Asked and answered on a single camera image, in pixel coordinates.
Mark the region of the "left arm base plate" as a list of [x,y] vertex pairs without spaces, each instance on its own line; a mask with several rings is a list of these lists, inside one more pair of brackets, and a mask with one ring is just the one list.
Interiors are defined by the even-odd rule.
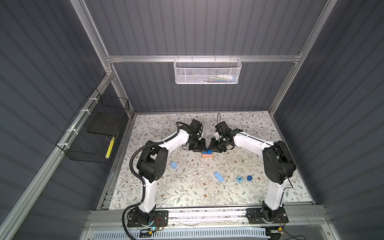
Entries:
[[166,227],[168,225],[168,211],[154,210],[144,213],[134,209],[128,213],[126,225],[129,228],[138,227]]

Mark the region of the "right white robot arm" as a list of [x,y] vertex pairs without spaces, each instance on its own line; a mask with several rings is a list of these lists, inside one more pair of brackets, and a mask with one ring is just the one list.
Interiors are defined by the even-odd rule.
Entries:
[[267,195],[262,202],[263,213],[277,213],[283,207],[283,195],[292,188],[290,178],[297,169],[288,146],[283,141],[271,142],[251,136],[240,129],[230,129],[226,122],[218,123],[208,149],[224,153],[228,146],[247,149],[263,158],[264,172],[269,179]]

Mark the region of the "light blue cube block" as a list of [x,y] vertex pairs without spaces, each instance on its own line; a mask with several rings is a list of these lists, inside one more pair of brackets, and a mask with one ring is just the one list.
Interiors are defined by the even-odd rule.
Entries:
[[178,167],[178,166],[177,166],[177,163],[175,163],[175,162],[171,162],[171,167],[172,167],[173,169],[176,170],[177,167]]

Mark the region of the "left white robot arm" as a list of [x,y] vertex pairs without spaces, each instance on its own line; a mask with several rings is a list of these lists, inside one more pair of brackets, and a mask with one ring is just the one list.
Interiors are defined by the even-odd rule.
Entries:
[[135,151],[130,159],[130,171],[142,183],[142,198],[137,212],[149,215],[156,209],[155,193],[157,181],[163,176],[171,152],[181,146],[188,151],[202,153],[207,150],[203,138],[203,125],[193,119],[188,125],[176,122],[177,130],[159,142],[148,141]]

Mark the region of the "markers in white basket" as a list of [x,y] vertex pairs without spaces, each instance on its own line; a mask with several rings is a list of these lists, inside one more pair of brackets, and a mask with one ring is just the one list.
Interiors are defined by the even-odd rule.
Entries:
[[224,84],[237,84],[238,83],[237,75],[216,75],[216,76],[204,76],[202,79],[199,79],[202,83],[224,83]]

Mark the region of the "light blue rectangular block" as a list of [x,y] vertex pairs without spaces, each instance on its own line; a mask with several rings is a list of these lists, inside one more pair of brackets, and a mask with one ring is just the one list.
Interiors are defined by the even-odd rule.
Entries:
[[219,181],[219,183],[222,183],[225,180],[225,178],[219,172],[215,172],[214,176]]

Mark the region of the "black pad in basket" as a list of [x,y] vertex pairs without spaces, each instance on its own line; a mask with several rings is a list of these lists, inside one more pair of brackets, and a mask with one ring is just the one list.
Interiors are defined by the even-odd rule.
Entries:
[[96,117],[91,121],[87,132],[104,136],[116,135],[124,118],[122,115],[111,113],[97,113]]

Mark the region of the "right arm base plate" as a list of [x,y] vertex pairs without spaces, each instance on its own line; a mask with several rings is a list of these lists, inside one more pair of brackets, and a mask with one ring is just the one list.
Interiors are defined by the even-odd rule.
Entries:
[[246,209],[246,218],[250,224],[287,224],[289,218],[283,207],[277,210],[269,208],[248,208]]

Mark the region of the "teal letter cube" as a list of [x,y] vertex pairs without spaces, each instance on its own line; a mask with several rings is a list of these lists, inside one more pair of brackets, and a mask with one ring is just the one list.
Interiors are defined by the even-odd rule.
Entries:
[[242,177],[238,176],[238,177],[236,178],[236,180],[237,180],[238,183],[241,183],[244,179],[243,179]]

